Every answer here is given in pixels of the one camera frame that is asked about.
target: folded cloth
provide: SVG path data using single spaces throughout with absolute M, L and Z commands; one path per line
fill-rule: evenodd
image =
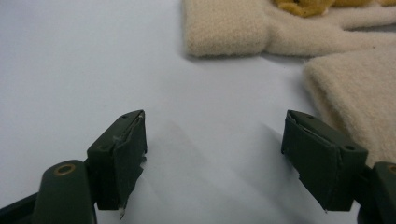
M 318 57 L 304 82 L 324 121 L 369 150 L 367 164 L 396 162 L 396 48 Z
M 396 46 L 396 34 L 349 32 L 396 23 L 396 7 L 332 7 L 325 16 L 300 18 L 273 0 L 182 0 L 184 43 L 194 56 L 274 54 L 319 56 Z

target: fuzzy fabric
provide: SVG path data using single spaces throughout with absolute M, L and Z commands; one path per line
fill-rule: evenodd
M 319 56 L 396 46 L 396 34 L 350 32 L 396 23 L 396 7 L 331 7 L 325 16 L 300 18 L 273 0 L 182 0 L 184 42 L 194 56 L 244 55 L 267 51 Z
M 304 77 L 324 121 L 366 147 L 369 165 L 396 161 L 396 48 L 319 57 Z

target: beige towel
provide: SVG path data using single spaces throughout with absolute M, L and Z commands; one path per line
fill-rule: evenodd
M 396 7 L 335 8 L 299 18 L 272 0 L 182 0 L 186 50 L 194 56 L 274 54 L 319 56 L 396 46 L 396 34 L 349 32 L 396 23 Z
M 304 77 L 322 118 L 366 147 L 369 165 L 396 162 L 396 48 L 319 57 Z

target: stuffed animal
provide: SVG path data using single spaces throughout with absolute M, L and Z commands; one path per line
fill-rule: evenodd
M 381 6 L 395 6 L 396 0 L 376 0 Z M 293 15 L 311 17 L 324 15 L 329 7 L 361 7 L 372 0 L 275 0 L 277 6 Z

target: black plastic part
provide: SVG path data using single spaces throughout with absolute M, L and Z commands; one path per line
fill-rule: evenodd
M 323 209 L 350 210 L 352 180 L 365 167 L 366 149 L 319 119 L 289 110 L 282 153 Z
M 145 112 L 119 117 L 88 149 L 88 170 L 97 176 L 94 195 L 100 210 L 125 208 L 142 174 L 147 152 Z
M 64 161 L 43 174 L 32 223 L 96 223 L 84 162 Z
M 377 162 L 370 181 L 384 224 L 396 223 L 396 164 Z
M 0 209 L 0 223 L 28 224 L 31 223 L 37 193 Z

